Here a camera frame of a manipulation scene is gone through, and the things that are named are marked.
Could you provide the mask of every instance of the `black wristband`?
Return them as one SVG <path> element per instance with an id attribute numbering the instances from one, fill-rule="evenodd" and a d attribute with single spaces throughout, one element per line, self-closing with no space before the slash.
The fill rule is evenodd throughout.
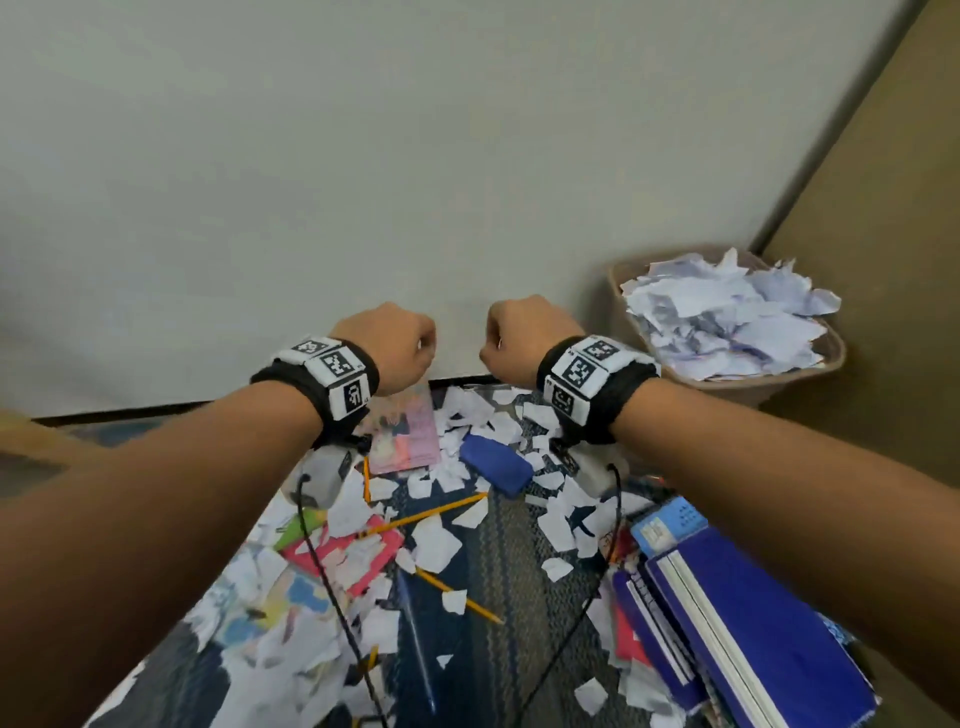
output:
<path id="1" fill-rule="evenodd" d="M 380 373 L 376 368 L 373 359 L 356 344 L 349 341 L 337 342 L 349 349 L 357 359 L 363 364 L 363 374 L 367 377 L 370 394 L 374 394 L 380 385 Z M 317 414 L 324 423 L 324 431 L 320 437 L 313 443 L 313 449 L 323 445 L 334 443 L 344 443 L 346 439 L 356 429 L 360 421 L 367 416 L 370 409 L 366 404 L 358 407 L 341 419 L 336 419 L 330 407 L 329 390 L 324 387 L 303 364 L 294 364 L 289 361 L 283 361 L 280 358 L 274 359 L 273 363 L 264 367 L 250 379 L 250 384 L 258 381 L 280 381 L 289 384 L 303 394 L 310 403 L 313 404 Z"/>
<path id="2" fill-rule="evenodd" d="M 619 361 L 613 366 L 607 364 L 614 371 L 607 372 L 605 361 L 614 362 L 615 357 Z M 558 367 L 561 359 L 568 366 Z M 643 382 L 659 375 L 652 362 L 645 354 L 612 339 L 571 336 L 543 358 L 537 369 L 537 388 L 561 416 L 566 434 L 594 445 L 608 445 L 615 442 L 610 425 L 630 397 Z M 595 377 L 604 380 L 590 387 Z"/>

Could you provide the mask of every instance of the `black baseboard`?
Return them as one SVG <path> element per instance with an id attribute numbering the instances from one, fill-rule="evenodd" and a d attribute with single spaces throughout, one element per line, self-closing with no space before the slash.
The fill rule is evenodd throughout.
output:
<path id="1" fill-rule="evenodd" d="M 444 379 L 430 379 L 430 389 L 445 387 L 463 387 L 478 384 L 496 384 L 498 379 L 491 375 L 450 376 Z M 81 412 L 76 415 L 58 415 L 57 417 L 37 417 L 35 422 L 48 427 L 69 425 L 99 425 L 120 420 L 144 420 L 153 417 L 174 417 L 191 409 L 208 404 L 209 400 L 186 401 L 177 404 L 158 404 L 153 407 L 134 407 L 131 409 L 112 409 L 107 412 Z"/>

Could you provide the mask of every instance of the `forearm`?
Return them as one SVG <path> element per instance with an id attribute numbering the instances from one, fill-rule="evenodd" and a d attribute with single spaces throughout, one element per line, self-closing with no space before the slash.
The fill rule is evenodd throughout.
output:
<path id="1" fill-rule="evenodd" d="M 671 382 L 612 427 L 798 596 L 945 705 L 960 674 L 960 494 L 884 457 Z"/>
<path id="2" fill-rule="evenodd" d="M 5 719 L 82 723 L 204 593 L 321 428 L 295 389 L 255 384 L 0 509 L 17 545 L 0 551 Z"/>

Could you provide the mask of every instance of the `wire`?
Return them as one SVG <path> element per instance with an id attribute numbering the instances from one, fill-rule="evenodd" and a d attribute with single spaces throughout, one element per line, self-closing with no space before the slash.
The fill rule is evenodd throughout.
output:
<path id="1" fill-rule="evenodd" d="M 363 666 L 363 654 L 360 652 L 360 646 L 357 644 L 356 639 L 353 637 L 353 632 L 350 630 L 349 622 L 344 616 L 344 610 L 340 608 L 340 602 L 337 600 L 337 596 L 333 593 L 333 587 L 330 585 L 330 580 L 326 576 L 326 570 L 324 565 L 320 563 L 320 559 L 317 557 L 317 549 L 313 547 L 313 542 L 310 541 L 310 534 L 306 530 L 306 518 L 303 517 L 303 481 L 305 478 L 301 477 L 297 480 L 297 518 L 300 519 L 300 530 L 303 533 L 303 538 L 306 541 L 307 550 L 310 552 L 310 560 L 313 562 L 313 565 L 317 568 L 317 571 L 320 572 L 320 578 L 324 581 L 324 587 L 326 588 L 327 596 L 330 597 L 330 601 L 333 602 L 333 608 L 337 611 L 337 619 L 340 620 L 340 626 L 344 628 L 344 632 L 347 633 L 347 642 L 350 643 L 350 649 L 353 650 L 353 656 L 356 657 L 357 666 Z M 376 706 L 376 715 L 380 720 L 380 725 L 383 728 L 389 728 L 387 723 L 387 717 L 383 713 L 383 707 L 380 705 L 380 698 L 376 696 L 376 691 L 373 689 L 373 683 L 370 680 L 370 672 L 368 670 L 361 670 L 363 675 L 363 680 L 367 683 L 367 691 L 370 693 L 370 697 L 373 700 L 373 705 Z"/>
<path id="2" fill-rule="evenodd" d="M 616 520 L 613 522 L 613 536 L 611 538 L 610 549 L 607 552 L 607 558 L 604 559 L 604 569 L 600 574 L 600 578 L 597 579 L 596 586 L 593 588 L 593 591 L 590 592 L 590 598 L 587 599 L 587 603 L 584 605 L 584 608 L 580 611 L 580 616 L 577 617 L 577 620 L 573 622 L 573 626 L 570 627 L 569 631 L 566 633 L 564 638 L 560 642 L 560 646 L 557 647 L 557 651 L 553 653 L 553 657 L 550 658 L 550 662 L 547 663 L 546 669 L 543 671 L 540 679 L 537 681 L 536 686 L 534 686 L 533 691 L 527 696 L 527 699 L 523 701 L 523 705 L 520 706 L 520 715 L 516 717 L 516 722 L 514 723 L 514 728 L 519 728 L 520 724 L 523 722 L 523 716 L 527 712 L 527 708 L 530 707 L 530 704 L 533 702 L 534 698 L 537 696 L 537 692 L 540 688 L 543 687 L 543 683 L 546 682 L 547 675 L 550 674 L 550 670 L 553 669 L 553 666 L 557 664 L 557 661 L 560 660 L 560 656 L 563 654 L 564 649 L 566 649 L 567 644 L 573 639 L 574 633 L 577 631 L 577 627 L 583 622 L 587 617 L 587 612 L 590 608 L 590 603 L 593 601 L 593 596 L 600 592 L 600 585 L 603 583 L 604 576 L 607 575 L 607 568 L 610 566 L 610 562 L 613 558 L 613 555 L 616 553 L 616 543 L 619 540 L 620 536 L 620 516 L 621 516 L 621 506 L 622 506 L 622 486 L 620 485 L 620 473 L 617 471 L 613 463 L 610 463 L 607 466 L 607 470 L 613 473 L 613 477 L 616 479 Z"/>

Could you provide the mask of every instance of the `hand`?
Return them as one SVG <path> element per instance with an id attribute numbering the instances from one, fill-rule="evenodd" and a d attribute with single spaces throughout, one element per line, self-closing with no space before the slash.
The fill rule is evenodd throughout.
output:
<path id="1" fill-rule="evenodd" d="M 537 369 L 546 353 L 584 330 L 573 317 L 543 296 L 498 301 L 487 314 L 487 344 L 480 360 L 508 384 L 537 388 Z"/>
<path id="2" fill-rule="evenodd" d="M 396 303 L 382 303 L 343 319 L 330 336 L 356 344 L 370 355 L 380 372 L 380 385 L 371 394 L 380 397 L 402 392 L 420 381 L 437 350 L 433 319 Z"/>

